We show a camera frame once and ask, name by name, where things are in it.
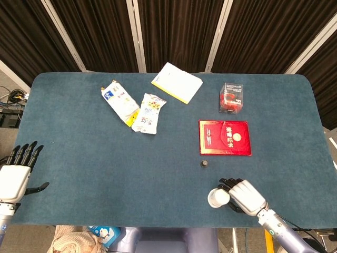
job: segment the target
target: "white snack bag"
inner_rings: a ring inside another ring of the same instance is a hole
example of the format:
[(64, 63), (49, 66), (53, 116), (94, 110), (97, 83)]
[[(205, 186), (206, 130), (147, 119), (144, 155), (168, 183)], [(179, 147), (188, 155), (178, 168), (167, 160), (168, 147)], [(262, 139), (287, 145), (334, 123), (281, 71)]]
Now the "white snack bag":
[(139, 113), (139, 106), (136, 101), (127, 93), (127, 91), (116, 80), (107, 88), (101, 88), (102, 96), (108, 104), (114, 109), (121, 120), (131, 127)]
[(165, 100), (155, 95), (145, 93), (138, 117), (131, 127), (132, 130), (135, 132), (156, 134), (159, 111), (164, 104), (166, 104)]

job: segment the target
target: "cartoon packaging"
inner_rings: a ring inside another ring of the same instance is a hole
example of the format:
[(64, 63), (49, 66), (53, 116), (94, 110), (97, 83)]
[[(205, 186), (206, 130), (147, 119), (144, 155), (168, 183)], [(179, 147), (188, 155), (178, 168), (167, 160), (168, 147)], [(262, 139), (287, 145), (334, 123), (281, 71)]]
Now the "cartoon packaging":
[(96, 236), (103, 238), (102, 244), (108, 248), (121, 234), (121, 230), (118, 227), (106, 227), (106, 226), (88, 226), (88, 229)]
[(132, 125), (132, 130), (141, 133), (157, 133), (157, 124), (160, 108), (166, 101), (151, 94), (144, 94), (141, 110)]

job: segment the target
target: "beige cloth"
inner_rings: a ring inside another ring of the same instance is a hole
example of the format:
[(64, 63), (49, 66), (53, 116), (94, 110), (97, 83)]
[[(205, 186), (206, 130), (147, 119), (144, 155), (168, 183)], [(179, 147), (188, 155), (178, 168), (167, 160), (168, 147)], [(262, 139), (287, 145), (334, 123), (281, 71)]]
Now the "beige cloth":
[(104, 253), (107, 249), (86, 227), (56, 226), (55, 236), (47, 253)]

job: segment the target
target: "yellow post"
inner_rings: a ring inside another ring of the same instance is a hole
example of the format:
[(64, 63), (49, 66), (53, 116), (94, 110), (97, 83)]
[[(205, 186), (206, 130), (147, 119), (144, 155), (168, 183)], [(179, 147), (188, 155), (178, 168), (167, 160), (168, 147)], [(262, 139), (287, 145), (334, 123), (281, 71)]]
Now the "yellow post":
[(264, 230), (265, 244), (267, 246), (267, 253), (274, 253), (273, 238), (267, 230)]

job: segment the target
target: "red box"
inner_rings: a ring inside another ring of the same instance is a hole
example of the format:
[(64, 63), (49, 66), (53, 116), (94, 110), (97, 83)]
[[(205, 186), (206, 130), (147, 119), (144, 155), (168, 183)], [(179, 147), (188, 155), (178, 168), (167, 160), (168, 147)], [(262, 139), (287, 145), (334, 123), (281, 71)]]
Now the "red box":
[(246, 121), (199, 120), (200, 154), (252, 155)]

